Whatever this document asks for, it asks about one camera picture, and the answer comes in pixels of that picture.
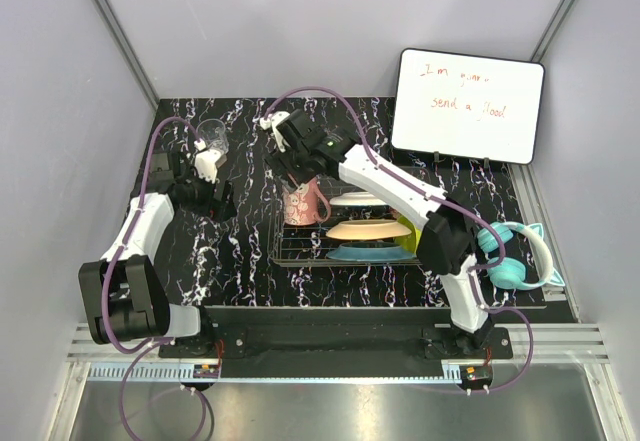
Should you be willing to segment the pink mug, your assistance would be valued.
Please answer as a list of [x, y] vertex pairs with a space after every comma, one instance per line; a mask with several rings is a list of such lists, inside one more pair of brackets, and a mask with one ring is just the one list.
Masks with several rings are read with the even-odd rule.
[[301, 227], [324, 223], [331, 217], [331, 205], [320, 191], [318, 179], [300, 185], [294, 191], [284, 190], [284, 223]]

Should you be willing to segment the white watermelon pattern plate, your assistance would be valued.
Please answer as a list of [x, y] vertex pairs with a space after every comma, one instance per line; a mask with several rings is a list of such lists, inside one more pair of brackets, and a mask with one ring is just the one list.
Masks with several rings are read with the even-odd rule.
[[331, 206], [337, 207], [379, 207], [387, 203], [367, 191], [345, 192], [329, 200]]

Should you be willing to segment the clear drinking glass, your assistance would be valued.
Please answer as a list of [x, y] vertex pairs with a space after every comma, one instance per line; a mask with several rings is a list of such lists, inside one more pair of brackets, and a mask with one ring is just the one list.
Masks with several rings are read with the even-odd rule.
[[222, 120], [211, 118], [201, 121], [197, 128], [197, 141], [195, 143], [198, 152], [213, 150], [222, 155], [229, 151], [229, 141], [225, 123]]

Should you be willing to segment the black wire dish rack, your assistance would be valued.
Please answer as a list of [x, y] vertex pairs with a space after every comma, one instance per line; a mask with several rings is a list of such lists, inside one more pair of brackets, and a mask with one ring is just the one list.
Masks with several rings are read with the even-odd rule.
[[[328, 178], [319, 178], [320, 191], [328, 199], [345, 192], [363, 191], [360, 188]], [[327, 232], [338, 223], [348, 220], [363, 219], [394, 219], [400, 215], [389, 205], [379, 207], [337, 207], [331, 206], [331, 217], [324, 223], [311, 226], [294, 227], [284, 223], [283, 194], [276, 202], [274, 214], [270, 221], [270, 258], [275, 263], [286, 267], [333, 267], [333, 266], [364, 266], [364, 265], [406, 265], [417, 262], [414, 259], [396, 262], [350, 262], [332, 260], [326, 257], [329, 251], [338, 248], [343, 243], [362, 242], [336, 240], [327, 237]], [[394, 242], [394, 238], [382, 240]]]

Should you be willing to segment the orange bird plate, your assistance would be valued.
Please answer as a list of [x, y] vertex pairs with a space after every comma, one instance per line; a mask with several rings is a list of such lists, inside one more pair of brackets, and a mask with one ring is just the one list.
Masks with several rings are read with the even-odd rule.
[[407, 236], [411, 229], [394, 219], [348, 220], [338, 223], [327, 237], [346, 241], [371, 241]]

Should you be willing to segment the teal scalloped plate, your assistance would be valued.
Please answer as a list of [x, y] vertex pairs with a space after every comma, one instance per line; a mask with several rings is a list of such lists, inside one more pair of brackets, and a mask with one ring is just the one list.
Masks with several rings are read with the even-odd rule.
[[414, 259], [415, 255], [393, 242], [362, 241], [343, 243], [326, 257], [350, 262], [396, 262]]

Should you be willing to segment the lime green bowl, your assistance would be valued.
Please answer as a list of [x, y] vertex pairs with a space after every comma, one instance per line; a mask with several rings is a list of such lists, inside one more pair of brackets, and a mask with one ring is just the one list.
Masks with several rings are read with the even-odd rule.
[[409, 233], [395, 237], [394, 242], [406, 251], [416, 254], [421, 238], [421, 231], [405, 216], [399, 215], [396, 221], [406, 227]]

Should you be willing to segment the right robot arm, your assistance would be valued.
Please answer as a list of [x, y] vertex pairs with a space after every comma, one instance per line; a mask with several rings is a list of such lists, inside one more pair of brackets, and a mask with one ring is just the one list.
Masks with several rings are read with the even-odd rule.
[[440, 278], [451, 310], [453, 343], [466, 357], [490, 344], [493, 323], [481, 307], [473, 220], [446, 192], [420, 181], [365, 146], [353, 132], [325, 130], [303, 111], [259, 121], [276, 148], [266, 162], [283, 183], [298, 187], [316, 176], [356, 186], [393, 208], [421, 231], [416, 257]]

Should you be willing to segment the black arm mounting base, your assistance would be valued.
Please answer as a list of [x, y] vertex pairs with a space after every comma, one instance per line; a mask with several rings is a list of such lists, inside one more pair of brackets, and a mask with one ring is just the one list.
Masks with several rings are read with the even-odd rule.
[[510, 360], [508, 331], [492, 319], [471, 334], [444, 308], [207, 307], [203, 332], [164, 347], [167, 359], [249, 359], [264, 353], [402, 350], [427, 359]]

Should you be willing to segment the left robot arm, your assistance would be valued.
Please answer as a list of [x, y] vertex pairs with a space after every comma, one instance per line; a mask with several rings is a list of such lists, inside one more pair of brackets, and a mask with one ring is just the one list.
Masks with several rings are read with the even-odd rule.
[[154, 260], [177, 210], [214, 222], [234, 217], [233, 186], [217, 180], [226, 155], [204, 149], [192, 160], [179, 152], [150, 155], [132, 192], [129, 211], [111, 247], [83, 264], [79, 285], [89, 331], [97, 344], [122, 344], [148, 338], [180, 339], [196, 357], [215, 347], [216, 333], [205, 326], [203, 310], [168, 301]]

